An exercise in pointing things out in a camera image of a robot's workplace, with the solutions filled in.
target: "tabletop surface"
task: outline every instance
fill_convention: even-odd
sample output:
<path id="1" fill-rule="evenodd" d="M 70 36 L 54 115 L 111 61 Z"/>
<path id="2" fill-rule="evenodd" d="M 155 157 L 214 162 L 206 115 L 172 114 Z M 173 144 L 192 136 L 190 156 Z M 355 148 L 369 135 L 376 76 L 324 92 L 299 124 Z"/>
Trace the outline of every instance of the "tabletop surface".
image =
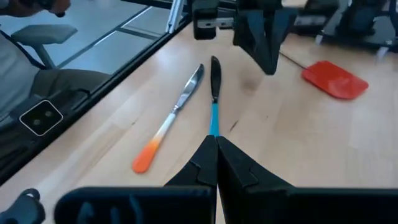
<path id="1" fill-rule="evenodd" d="M 369 82 L 353 101 L 307 83 L 302 68 L 280 57 L 266 76 L 232 31 L 196 41 L 186 27 L 0 188 L 0 211 L 26 188 L 42 195 L 47 223 L 58 198 L 81 186 L 161 186 L 189 160 L 208 133 L 210 57 L 223 82 L 220 133 L 271 172 L 296 186 L 398 187 L 396 58 L 313 43 L 290 35 L 281 52 L 304 67 L 329 60 Z M 205 77 L 178 114 L 152 167 L 135 174 L 131 162 L 171 112 L 200 63 Z M 218 223 L 223 217 L 218 212 Z"/>

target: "chair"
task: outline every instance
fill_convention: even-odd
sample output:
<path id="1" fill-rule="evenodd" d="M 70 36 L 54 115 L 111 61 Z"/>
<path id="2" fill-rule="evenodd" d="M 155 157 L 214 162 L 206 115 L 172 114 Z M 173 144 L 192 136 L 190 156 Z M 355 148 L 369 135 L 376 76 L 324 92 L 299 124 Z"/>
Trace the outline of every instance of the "chair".
<path id="1" fill-rule="evenodd" d="M 11 40 L 32 47 L 46 68 L 56 68 L 44 45 L 62 44 L 76 32 L 70 25 L 29 25 L 11 34 Z"/>

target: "orange knife handle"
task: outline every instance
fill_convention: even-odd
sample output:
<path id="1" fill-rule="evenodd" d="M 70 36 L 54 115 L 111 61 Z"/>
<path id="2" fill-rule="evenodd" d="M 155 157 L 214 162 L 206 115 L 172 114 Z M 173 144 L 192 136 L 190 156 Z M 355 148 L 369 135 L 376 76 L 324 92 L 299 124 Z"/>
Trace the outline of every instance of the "orange knife handle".
<path id="1" fill-rule="evenodd" d="M 171 127 L 174 119 L 175 113 L 170 113 L 160 129 L 156 132 L 155 136 L 148 142 L 148 144 L 143 148 L 140 154 L 134 159 L 131 167 L 134 172 L 141 174 L 145 173 L 149 169 L 152 161 L 154 160 L 155 154 L 164 136 L 166 135 L 167 130 L 169 130 L 169 127 Z"/>

